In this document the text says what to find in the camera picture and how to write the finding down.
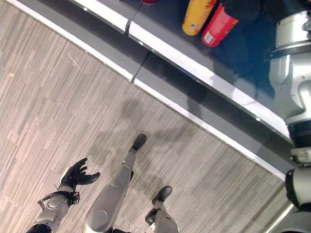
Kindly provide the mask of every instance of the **label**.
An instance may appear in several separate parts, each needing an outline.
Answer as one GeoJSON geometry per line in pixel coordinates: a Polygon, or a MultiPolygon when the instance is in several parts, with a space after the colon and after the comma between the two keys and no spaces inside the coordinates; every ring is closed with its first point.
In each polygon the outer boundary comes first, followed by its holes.
{"type": "Polygon", "coordinates": [[[209,32],[207,32],[206,35],[204,36],[204,40],[207,43],[210,43],[212,41],[212,39],[214,39],[214,37],[209,32]]]}

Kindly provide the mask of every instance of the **can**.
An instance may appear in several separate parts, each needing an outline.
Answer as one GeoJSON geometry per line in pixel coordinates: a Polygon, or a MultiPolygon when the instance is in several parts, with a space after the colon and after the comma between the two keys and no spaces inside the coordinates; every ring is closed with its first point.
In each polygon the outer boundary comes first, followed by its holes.
{"type": "Polygon", "coordinates": [[[238,22],[239,20],[229,16],[220,4],[203,32],[203,43],[210,47],[219,45],[238,22]]]}
{"type": "Polygon", "coordinates": [[[217,0],[190,0],[183,21],[183,31],[187,35],[197,35],[217,0]]]}
{"type": "Polygon", "coordinates": [[[145,4],[152,4],[155,3],[157,0],[141,0],[145,4]]]}

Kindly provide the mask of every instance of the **robot leg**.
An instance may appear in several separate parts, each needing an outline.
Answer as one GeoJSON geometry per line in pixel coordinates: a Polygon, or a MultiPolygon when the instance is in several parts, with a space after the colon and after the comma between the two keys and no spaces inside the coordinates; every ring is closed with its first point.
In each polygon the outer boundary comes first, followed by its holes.
{"type": "Polygon", "coordinates": [[[83,233],[110,233],[117,218],[121,204],[126,195],[128,185],[133,176],[132,168],[136,153],[146,141],[141,134],[129,150],[123,165],[112,181],[106,185],[88,211],[83,227],[83,233]]]}
{"type": "Polygon", "coordinates": [[[167,213],[164,206],[165,199],[171,194],[172,188],[162,188],[152,200],[153,209],[148,213],[145,220],[152,227],[154,233],[178,233],[179,229],[174,219],[167,213]]]}

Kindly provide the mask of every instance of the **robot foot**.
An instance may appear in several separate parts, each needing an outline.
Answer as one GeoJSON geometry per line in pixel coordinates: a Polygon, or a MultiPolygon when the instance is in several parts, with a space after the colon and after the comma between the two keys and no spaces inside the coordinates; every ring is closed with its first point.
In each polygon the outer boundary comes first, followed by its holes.
{"type": "Polygon", "coordinates": [[[146,135],[144,135],[144,134],[138,135],[137,138],[135,139],[133,145],[132,145],[132,148],[134,150],[139,150],[139,148],[141,148],[145,144],[146,139],[147,139],[146,135]]]}
{"type": "Polygon", "coordinates": [[[152,204],[154,205],[156,201],[161,201],[164,202],[165,199],[172,193],[172,187],[170,186],[165,186],[162,188],[156,195],[155,198],[152,199],[152,204]]]}
{"type": "Polygon", "coordinates": [[[157,213],[157,210],[152,209],[151,211],[149,211],[149,213],[145,217],[145,221],[149,224],[149,226],[155,222],[156,213],[157,213]]]}

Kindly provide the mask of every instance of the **white trim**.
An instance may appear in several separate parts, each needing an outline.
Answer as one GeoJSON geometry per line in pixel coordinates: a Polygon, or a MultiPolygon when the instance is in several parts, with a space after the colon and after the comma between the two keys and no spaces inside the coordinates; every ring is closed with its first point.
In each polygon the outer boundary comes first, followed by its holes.
{"type": "Polygon", "coordinates": [[[170,99],[168,99],[164,95],[162,95],[159,92],[155,91],[154,89],[152,89],[147,84],[145,84],[142,81],[140,81],[139,79],[135,79],[134,80],[134,84],[136,84],[137,86],[139,86],[140,88],[142,88],[143,90],[148,92],[149,94],[153,95],[158,100],[160,100],[163,103],[167,104],[168,106],[170,106],[171,108],[173,108],[174,110],[179,112],[180,114],[184,115],[188,119],[192,120],[194,123],[198,124],[199,126],[204,128],[205,130],[209,131],[211,134],[215,135],[216,137],[218,137],[222,141],[226,142],[227,144],[229,144],[230,146],[232,146],[233,148],[238,150],[240,153],[245,155],[247,158],[249,158],[250,160],[254,161],[255,163],[261,165],[262,167],[264,167],[265,169],[267,169],[268,171],[270,171],[274,175],[278,176],[283,181],[285,180],[285,175],[282,172],[280,172],[279,170],[277,170],[274,166],[270,165],[269,163],[267,163],[266,161],[264,161],[263,159],[261,159],[260,157],[255,155],[253,152],[251,152],[250,150],[248,150],[247,148],[245,148],[244,146],[242,146],[238,142],[234,141],[233,139],[231,139],[230,137],[228,137],[224,133],[222,133],[219,130],[215,129],[211,125],[207,124],[206,122],[204,122],[203,120],[201,120],[197,116],[195,116],[192,113],[188,112],[186,109],[184,109],[183,107],[179,106],[177,103],[171,101],[170,99]]]}
{"type": "Polygon", "coordinates": [[[167,44],[163,40],[143,29],[135,22],[131,22],[129,34],[138,39],[141,45],[148,45],[149,47],[159,52],[169,60],[173,61],[175,64],[182,67],[198,79],[212,86],[247,111],[251,112],[254,116],[256,116],[255,118],[258,117],[259,119],[263,120],[264,122],[275,128],[282,135],[289,138],[287,127],[281,117],[276,115],[267,107],[258,103],[255,99],[251,98],[232,84],[228,83],[227,81],[213,73],[207,67],[186,56],[179,50],[175,49],[171,45],[167,44]]]}
{"type": "Polygon", "coordinates": [[[90,10],[91,12],[94,12],[101,18],[107,20],[108,22],[112,23],[116,27],[120,28],[123,32],[125,32],[128,19],[120,15],[118,12],[110,9],[109,7],[103,5],[102,3],[96,0],[72,0],[72,1],[75,1],[81,6],[84,6],[85,8],[87,8],[84,10],[90,10]]]}
{"type": "Polygon", "coordinates": [[[34,18],[36,18],[40,22],[44,23],[45,25],[47,25],[51,29],[55,30],[56,32],[58,32],[59,34],[61,34],[65,38],[67,38],[68,40],[70,40],[73,43],[75,43],[77,46],[80,46],[85,51],[89,52],[90,54],[92,54],[93,56],[95,56],[96,58],[101,60],[104,64],[106,64],[107,66],[111,67],[112,69],[117,71],[122,76],[126,77],[129,81],[132,80],[133,74],[129,73],[127,70],[125,70],[121,66],[117,65],[116,63],[111,61],[109,58],[105,57],[104,55],[99,53],[97,50],[92,48],[87,43],[85,43],[82,40],[80,40],[79,38],[75,37],[73,34],[71,34],[71,33],[67,32],[66,30],[62,29],[61,27],[59,27],[58,25],[56,25],[52,21],[48,20],[44,16],[40,15],[39,13],[35,12],[34,10],[30,9],[29,7],[27,7],[26,5],[20,3],[17,0],[6,0],[6,1],[11,3],[11,4],[13,4],[17,8],[19,8],[20,10],[28,13],[29,15],[31,15],[34,18]]]}
{"type": "Polygon", "coordinates": [[[274,221],[274,223],[269,227],[268,230],[265,231],[265,233],[272,233],[275,228],[280,224],[280,222],[288,215],[288,213],[294,208],[293,204],[290,204],[286,210],[274,221]]]}

